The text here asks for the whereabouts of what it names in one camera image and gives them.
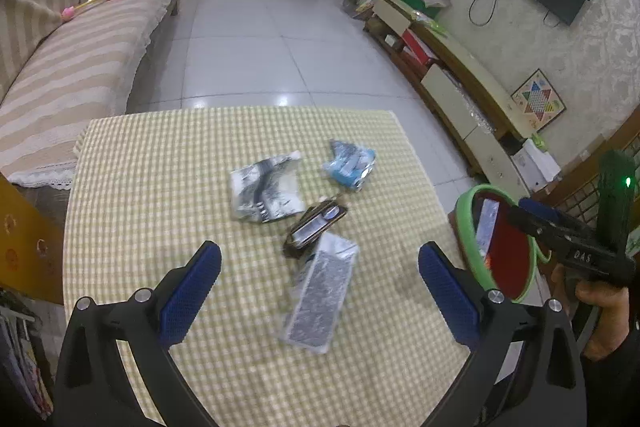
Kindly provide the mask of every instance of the plastic wrap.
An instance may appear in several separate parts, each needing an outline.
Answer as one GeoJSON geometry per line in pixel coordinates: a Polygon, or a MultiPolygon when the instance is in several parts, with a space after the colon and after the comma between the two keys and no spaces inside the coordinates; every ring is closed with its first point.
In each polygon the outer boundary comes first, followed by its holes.
{"type": "Polygon", "coordinates": [[[232,206],[238,217],[266,223],[304,212],[298,195],[299,151],[272,156],[231,172],[232,206]]]}
{"type": "Polygon", "coordinates": [[[376,152],[339,140],[331,140],[330,144],[334,159],[322,165],[322,168],[340,185],[360,190],[376,162],[376,152]]]}
{"type": "Polygon", "coordinates": [[[291,289],[293,310],[280,332],[281,340],[326,353],[351,280],[359,248],[356,243],[324,232],[302,259],[291,289]]]}
{"type": "Polygon", "coordinates": [[[471,117],[476,120],[478,127],[482,129],[483,132],[487,134],[493,134],[495,132],[495,127],[491,124],[486,115],[480,110],[480,108],[476,105],[474,99],[471,98],[468,92],[466,92],[465,87],[460,83],[460,81],[453,76],[448,70],[442,70],[444,74],[449,77],[449,80],[453,83],[454,87],[458,90],[458,92],[462,95],[463,100],[465,101],[466,109],[469,111],[471,117]]]}

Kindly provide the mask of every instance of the metal screw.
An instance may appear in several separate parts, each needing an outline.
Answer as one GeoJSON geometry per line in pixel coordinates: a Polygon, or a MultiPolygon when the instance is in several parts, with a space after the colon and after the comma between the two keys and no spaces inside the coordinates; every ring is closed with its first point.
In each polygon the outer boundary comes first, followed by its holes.
{"type": "Polygon", "coordinates": [[[549,307],[555,312],[561,312],[562,311],[562,304],[560,303],[560,301],[558,299],[551,299],[549,301],[549,307]]]}
{"type": "Polygon", "coordinates": [[[501,304],[504,302],[504,295],[500,290],[489,290],[488,297],[494,304],[501,304]]]}
{"type": "Polygon", "coordinates": [[[78,302],[76,302],[76,308],[78,308],[79,310],[85,310],[89,307],[90,304],[91,299],[89,297],[81,297],[78,299],[78,302]]]}
{"type": "Polygon", "coordinates": [[[134,295],[134,299],[138,302],[147,302],[150,298],[151,290],[149,288],[140,288],[134,295]]]}

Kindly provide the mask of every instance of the blue gripper pad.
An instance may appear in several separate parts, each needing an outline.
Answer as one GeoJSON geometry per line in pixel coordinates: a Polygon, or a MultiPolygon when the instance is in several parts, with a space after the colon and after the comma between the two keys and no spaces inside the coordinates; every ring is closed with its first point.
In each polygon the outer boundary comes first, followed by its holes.
{"type": "Polygon", "coordinates": [[[547,221],[558,224],[558,211],[551,206],[532,200],[531,198],[521,198],[518,206],[540,219],[546,219],[547,221]]]}
{"type": "Polygon", "coordinates": [[[474,350],[480,341],[478,311],[450,269],[454,268],[448,260],[445,263],[430,245],[422,245],[418,271],[455,340],[474,350]]]}
{"type": "Polygon", "coordinates": [[[199,254],[193,264],[189,261],[184,267],[187,274],[159,313],[158,340],[167,349],[184,340],[220,274],[222,254],[218,245],[207,241],[200,247],[199,254]]]}

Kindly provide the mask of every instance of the yellow checkered tablecloth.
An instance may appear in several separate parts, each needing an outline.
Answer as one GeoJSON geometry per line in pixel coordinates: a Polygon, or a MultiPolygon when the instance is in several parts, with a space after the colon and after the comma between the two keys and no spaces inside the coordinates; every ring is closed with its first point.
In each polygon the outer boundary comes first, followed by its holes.
{"type": "MultiPolygon", "coordinates": [[[[453,340],[417,271],[437,241],[462,265],[452,230],[414,150],[387,111],[227,107],[94,120],[81,144],[65,229],[64,294],[122,301],[182,266],[204,239],[222,272],[172,357],[223,427],[418,426],[459,372],[468,350],[453,340]],[[274,336],[296,262],[282,256],[290,217],[236,221],[229,172],[302,152],[307,204],[337,192],[321,164],[329,139],[376,150],[361,192],[332,229],[360,254],[329,352],[274,336]]],[[[121,349],[146,415],[161,421],[130,352],[121,349]]]]}

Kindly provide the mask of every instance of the orange wooden panel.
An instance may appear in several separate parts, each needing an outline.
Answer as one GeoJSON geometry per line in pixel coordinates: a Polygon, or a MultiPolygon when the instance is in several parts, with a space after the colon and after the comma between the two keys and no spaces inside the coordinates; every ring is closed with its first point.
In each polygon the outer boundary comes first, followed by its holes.
{"type": "Polygon", "coordinates": [[[0,174],[0,286],[63,304],[62,230],[0,174]]]}

